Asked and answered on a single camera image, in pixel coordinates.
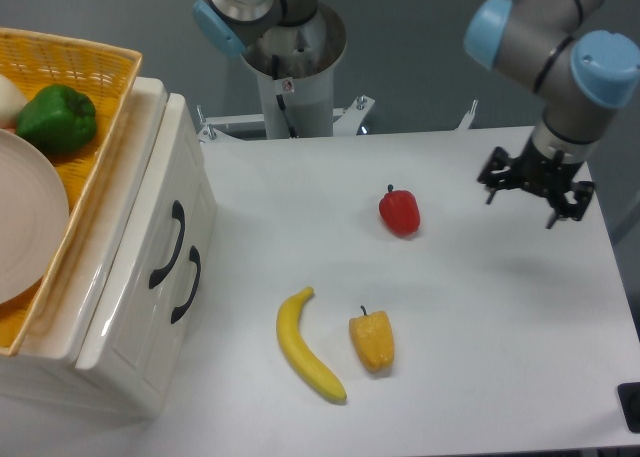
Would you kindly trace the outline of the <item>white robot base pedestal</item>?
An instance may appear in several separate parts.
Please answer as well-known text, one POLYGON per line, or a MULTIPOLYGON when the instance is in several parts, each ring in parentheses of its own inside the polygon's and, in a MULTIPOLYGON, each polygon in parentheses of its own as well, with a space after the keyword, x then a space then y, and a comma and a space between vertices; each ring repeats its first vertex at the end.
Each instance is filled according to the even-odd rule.
POLYGON ((334 71, 346 50, 346 28, 330 7, 298 26, 275 26, 245 50, 229 26, 202 0, 196 23, 219 50, 239 55, 256 77, 268 139, 351 136, 363 128, 375 100, 356 97, 334 108, 334 71))

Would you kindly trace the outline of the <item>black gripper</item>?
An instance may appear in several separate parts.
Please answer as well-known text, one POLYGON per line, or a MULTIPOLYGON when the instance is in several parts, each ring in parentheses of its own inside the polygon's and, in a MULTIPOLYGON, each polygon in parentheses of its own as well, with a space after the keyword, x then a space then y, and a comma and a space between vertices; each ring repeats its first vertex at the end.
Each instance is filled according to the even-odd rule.
POLYGON ((488 192, 490 205, 499 191, 520 188, 548 202, 553 212, 546 223, 552 229, 558 221, 580 222, 595 195, 592 181, 574 182, 583 163, 566 163, 563 151, 545 156, 529 138, 514 160, 502 147, 496 147, 481 169, 477 182, 488 192))

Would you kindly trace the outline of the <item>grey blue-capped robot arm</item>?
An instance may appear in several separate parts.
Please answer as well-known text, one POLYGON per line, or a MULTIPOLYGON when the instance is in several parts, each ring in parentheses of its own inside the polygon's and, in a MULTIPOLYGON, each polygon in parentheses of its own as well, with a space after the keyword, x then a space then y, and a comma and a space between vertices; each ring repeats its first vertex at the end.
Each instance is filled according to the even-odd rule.
MULTIPOLYGON (((522 189, 552 220, 583 218, 595 192, 575 176, 639 83, 638 46, 621 34, 574 32, 606 0, 487 0, 465 52, 546 103, 520 155, 496 148, 478 180, 489 193, 522 189)), ((257 78, 270 138, 333 133, 333 72, 346 48, 340 17, 319 0, 197 0, 193 17, 219 51, 257 78)))

